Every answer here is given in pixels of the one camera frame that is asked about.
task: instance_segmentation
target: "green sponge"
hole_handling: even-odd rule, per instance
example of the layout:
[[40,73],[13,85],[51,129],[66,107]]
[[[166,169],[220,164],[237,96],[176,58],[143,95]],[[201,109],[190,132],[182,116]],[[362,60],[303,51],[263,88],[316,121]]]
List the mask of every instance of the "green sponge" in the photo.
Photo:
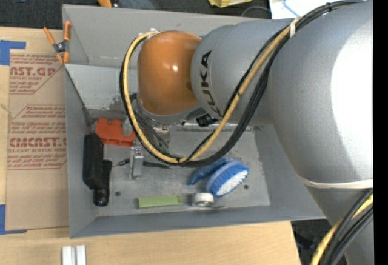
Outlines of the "green sponge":
[[181,195],[169,196],[151,196],[138,198],[139,208],[164,207],[164,206],[182,206],[183,198]]

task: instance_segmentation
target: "wooden surface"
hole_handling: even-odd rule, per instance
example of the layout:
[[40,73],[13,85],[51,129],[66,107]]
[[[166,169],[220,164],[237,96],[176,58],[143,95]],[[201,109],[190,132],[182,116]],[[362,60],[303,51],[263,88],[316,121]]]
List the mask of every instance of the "wooden surface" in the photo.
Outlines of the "wooden surface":
[[[0,37],[28,30],[0,27]],[[9,68],[0,65],[0,104],[5,105],[0,109],[0,203],[6,185],[8,74]],[[0,236],[0,264],[60,264],[61,247],[79,244],[87,246],[88,265],[301,264],[288,221],[81,239],[70,239],[66,227],[29,230]]]

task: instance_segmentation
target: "blue tape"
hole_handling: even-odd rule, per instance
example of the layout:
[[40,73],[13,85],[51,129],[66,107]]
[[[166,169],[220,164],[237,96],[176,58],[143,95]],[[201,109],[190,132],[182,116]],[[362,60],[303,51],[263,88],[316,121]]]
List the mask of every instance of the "blue tape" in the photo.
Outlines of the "blue tape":
[[10,65],[10,50],[25,49],[25,42],[0,41],[0,64]]
[[6,235],[9,233],[25,233],[26,230],[13,230],[10,232],[5,231],[5,204],[0,204],[0,235]]

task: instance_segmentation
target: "metal clamp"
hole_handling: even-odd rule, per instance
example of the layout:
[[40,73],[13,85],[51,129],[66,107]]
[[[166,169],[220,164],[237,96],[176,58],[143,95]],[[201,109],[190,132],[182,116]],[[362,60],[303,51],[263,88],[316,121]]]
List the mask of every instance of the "metal clamp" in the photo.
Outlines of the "metal clamp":
[[144,155],[140,147],[133,147],[133,157],[132,157],[132,172],[131,178],[137,179],[141,176],[141,169],[143,167]]

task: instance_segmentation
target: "black cable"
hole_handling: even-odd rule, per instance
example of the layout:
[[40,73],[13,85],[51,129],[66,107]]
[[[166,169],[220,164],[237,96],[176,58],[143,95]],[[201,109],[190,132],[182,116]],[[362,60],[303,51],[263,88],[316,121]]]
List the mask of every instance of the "black cable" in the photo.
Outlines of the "black cable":
[[372,207],[349,229],[349,231],[344,235],[344,238],[341,240],[339,245],[333,251],[333,257],[330,260],[330,265],[337,265],[338,262],[343,257],[345,250],[352,243],[352,241],[357,237],[357,235],[362,232],[365,227],[373,219],[373,205]]
[[328,248],[326,249],[325,255],[322,258],[322,263],[327,264],[330,260],[330,256],[333,255],[333,251],[336,249],[336,246],[341,241],[344,232],[349,229],[349,224],[354,214],[358,211],[358,209],[363,205],[366,199],[368,199],[373,194],[373,189],[366,190],[361,197],[353,204],[353,206],[349,209],[349,211],[344,216],[342,222],[339,224],[337,230],[335,231],[332,240]]

